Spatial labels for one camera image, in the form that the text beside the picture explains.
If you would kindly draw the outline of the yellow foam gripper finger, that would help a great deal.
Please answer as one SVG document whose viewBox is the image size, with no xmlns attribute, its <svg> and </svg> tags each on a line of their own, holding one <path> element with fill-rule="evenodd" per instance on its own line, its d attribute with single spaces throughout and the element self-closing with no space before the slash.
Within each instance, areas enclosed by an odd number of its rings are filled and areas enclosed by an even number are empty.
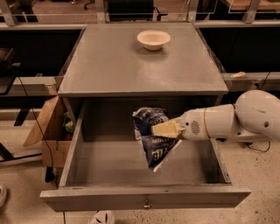
<svg viewBox="0 0 280 224">
<path fill-rule="evenodd" d="M 177 119 L 161 122 L 151 127 L 151 132 L 156 137 L 177 138 L 184 130 L 185 128 Z"/>
</svg>

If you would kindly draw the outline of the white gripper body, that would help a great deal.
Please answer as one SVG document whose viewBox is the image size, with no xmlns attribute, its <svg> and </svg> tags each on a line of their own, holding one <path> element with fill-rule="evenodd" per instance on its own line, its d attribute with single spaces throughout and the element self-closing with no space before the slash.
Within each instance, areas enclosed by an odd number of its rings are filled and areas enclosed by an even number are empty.
<svg viewBox="0 0 280 224">
<path fill-rule="evenodd" d="M 237 133 L 237 118 L 231 104 L 186 111 L 179 119 L 181 136 L 191 141 L 231 138 Z"/>
</svg>

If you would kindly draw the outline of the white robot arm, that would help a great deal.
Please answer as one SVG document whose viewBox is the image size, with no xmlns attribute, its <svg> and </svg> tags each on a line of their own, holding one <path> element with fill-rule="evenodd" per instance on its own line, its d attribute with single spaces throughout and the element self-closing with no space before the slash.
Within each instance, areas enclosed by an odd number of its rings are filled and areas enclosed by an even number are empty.
<svg viewBox="0 0 280 224">
<path fill-rule="evenodd" d="M 235 104 L 196 108 L 151 127 L 157 137 L 190 141 L 224 138 L 236 142 L 280 140 L 280 100 L 262 90 L 249 90 Z"/>
</svg>

